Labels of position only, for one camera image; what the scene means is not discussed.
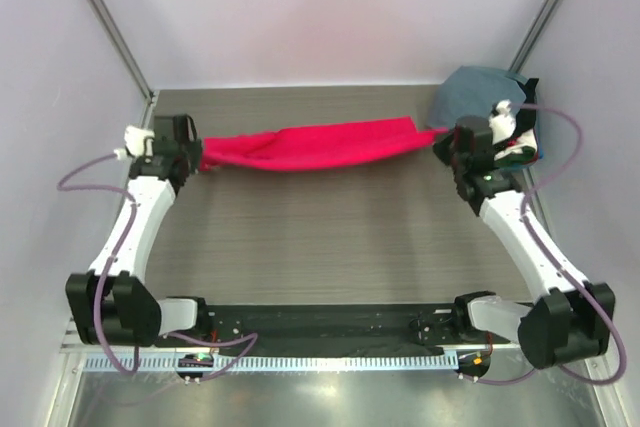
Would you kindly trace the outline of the red t shirt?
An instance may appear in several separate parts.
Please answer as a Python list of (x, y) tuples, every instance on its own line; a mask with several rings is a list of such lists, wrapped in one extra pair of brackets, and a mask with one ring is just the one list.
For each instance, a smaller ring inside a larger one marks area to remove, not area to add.
[(351, 167), (433, 145), (444, 129), (420, 130), (410, 117), (300, 126), (203, 140), (202, 171), (226, 165), (272, 172)]

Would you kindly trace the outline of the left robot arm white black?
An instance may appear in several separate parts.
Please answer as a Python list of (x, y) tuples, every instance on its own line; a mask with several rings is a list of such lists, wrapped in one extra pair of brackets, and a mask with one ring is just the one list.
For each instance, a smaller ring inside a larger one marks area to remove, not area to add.
[(69, 276), (65, 294), (80, 340), (88, 345), (150, 347), (172, 332), (190, 345), (213, 332), (201, 297), (156, 299), (145, 286), (159, 228), (200, 165), (203, 143), (187, 114), (157, 116), (151, 129), (128, 126), (109, 159), (129, 161), (124, 201), (104, 247), (87, 272)]

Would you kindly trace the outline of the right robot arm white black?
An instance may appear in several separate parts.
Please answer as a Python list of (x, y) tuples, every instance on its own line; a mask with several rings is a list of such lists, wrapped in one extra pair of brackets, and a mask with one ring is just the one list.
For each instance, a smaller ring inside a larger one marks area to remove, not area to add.
[(495, 167), (489, 120), (460, 118), (434, 152), (451, 167), (461, 199), (501, 241), (533, 299), (526, 306), (492, 292), (458, 296), (453, 335), (467, 343), (485, 332), (509, 340), (538, 370), (605, 354), (615, 295), (607, 284), (591, 283), (562, 254), (525, 205), (513, 176)]

